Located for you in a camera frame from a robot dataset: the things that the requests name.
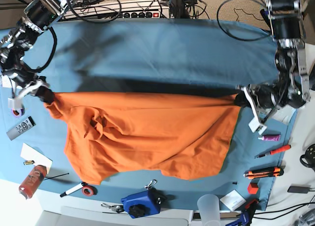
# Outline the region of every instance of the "blue tablecloth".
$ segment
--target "blue tablecloth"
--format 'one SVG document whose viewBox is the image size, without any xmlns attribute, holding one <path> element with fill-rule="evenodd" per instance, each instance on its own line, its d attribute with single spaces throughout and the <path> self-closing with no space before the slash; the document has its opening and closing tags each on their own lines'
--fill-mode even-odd
<svg viewBox="0 0 315 226">
<path fill-rule="evenodd" d="M 225 27 L 245 38 L 265 35 L 257 28 L 240 23 L 224 23 Z M 237 84 L 261 83 L 277 78 L 274 66 L 276 44 L 271 38 L 256 42 L 236 41 L 226 36 L 214 21 L 198 20 L 130 20 L 107 25 L 84 22 L 58 23 L 57 52 L 49 67 L 42 72 L 55 92 L 112 91 L 158 92 L 200 96 L 233 93 Z M 49 32 L 42 35 L 25 61 L 33 68 L 46 62 L 52 47 Z M 26 114 L 36 126 L 10 141 L 6 132 L 20 119 L 7 108 L 8 88 L 0 89 L 0 138 L 2 161 L 0 178 L 21 183 L 31 170 L 24 166 L 20 152 L 23 142 L 53 160 L 49 176 L 67 173 L 60 179 L 44 181 L 40 188 L 62 193 L 78 184 L 65 154 L 66 124 L 54 120 L 36 97 L 24 99 Z M 152 179 L 156 188 L 169 195 L 170 208 L 196 209 L 198 198 L 207 193 L 219 197 L 236 189 L 245 199 L 249 180 L 243 177 L 251 167 L 278 165 L 281 154 L 254 160 L 254 156 L 288 141 L 294 119 L 289 126 L 274 120 L 268 130 L 282 134 L 279 142 L 263 142 L 251 133 L 249 109 L 241 111 L 230 151 L 219 175 L 184 181 L 161 175 L 160 171 L 135 171 L 116 174 L 97 186 L 98 194 L 90 197 L 110 202 L 143 190 Z M 259 181 L 260 208 L 265 209 L 274 179 Z M 81 192 L 73 196 L 85 197 Z"/>
</svg>

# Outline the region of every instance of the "pink tube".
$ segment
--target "pink tube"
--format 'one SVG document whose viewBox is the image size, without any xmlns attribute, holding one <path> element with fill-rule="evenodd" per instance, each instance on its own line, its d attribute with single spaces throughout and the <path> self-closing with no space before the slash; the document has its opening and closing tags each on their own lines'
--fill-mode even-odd
<svg viewBox="0 0 315 226">
<path fill-rule="evenodd" d="M 281 135 L 264 135 L 264 136 L 260 136 L 258 137 L 259 140 L 263 140 L 263 141 L 279 141 L 280 140 Z"/>
</svg>

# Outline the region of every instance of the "white paper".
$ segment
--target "white paper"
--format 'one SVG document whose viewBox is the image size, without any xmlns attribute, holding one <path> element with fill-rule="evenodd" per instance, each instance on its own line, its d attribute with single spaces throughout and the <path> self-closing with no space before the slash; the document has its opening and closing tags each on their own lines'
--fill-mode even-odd
<svg viewBox="0 0 315 226">
<path fill-rule="evenodd" d="M 291 106 L 287 105 L 285 107 L 283 107 L 282 109 L 278 110 L 273 116 L 272 118 L 284 123 L 285 125 L 288 125 L 291 121 L 291 118 L 293 116 L 293 114 L 295 113 L 296 109 L 292 108 Z"/>
<path fill-rule="evenodd" d="M 47 168 L 47 174 L 50 171 L 53 161 L 42 155 L 37 150 L 33 149 L 29 145 L 23 143 L 21 150 L 21 157 L 26 161 L 35 161 L 34 165 L 42 165 Z"/>
<path fill-rule="evenodd" d="M 236 191 L 233 190 L 224 197 L 220 199 L 220 201 L 230 209 L 230 211 L 236 210 L 238 207 L 243 205 L 246 201 L 245 199 Z"/>
</svg>

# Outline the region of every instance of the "white card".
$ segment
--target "white card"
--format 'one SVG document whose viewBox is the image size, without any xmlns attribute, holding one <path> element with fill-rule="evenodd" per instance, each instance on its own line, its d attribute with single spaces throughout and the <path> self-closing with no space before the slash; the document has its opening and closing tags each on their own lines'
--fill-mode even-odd
<svg viewBox="0 0 315 226">
<path fill-rule="evenodd" d="M 50 171 L 53 161 L 42 155 L 37 150 L 33 149 L 29 145 L 23 143 L 21 150 L 21 157 L 26 161 L 35 161 L 34 165 L 42 165 L 47 168 L 47 174 Z"/>
<path fill-rule="evenodd" d="M 230 211 L 236 210 L 238 207 L 243 205 L 246 201 L 245 199 L 236 191 L 233 190 L 224 197 L 220 199 L 220 201 L 230 209 Z"/>
</svg>

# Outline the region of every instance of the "orange t-shirt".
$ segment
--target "orange t-shirt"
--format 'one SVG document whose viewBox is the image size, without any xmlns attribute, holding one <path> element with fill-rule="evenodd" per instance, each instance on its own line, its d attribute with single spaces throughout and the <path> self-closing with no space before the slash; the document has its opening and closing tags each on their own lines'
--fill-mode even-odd
<svg viewBox="0 0 315 226">
<path fill-rule="evenodd" d="M 56 93 L 46 105 L 68 124 L 65 147 L 82 181 L 161 170 L 196 179 L 219 173 L 240 108 L 222 98 L 144 93 Z"/>
</svg>

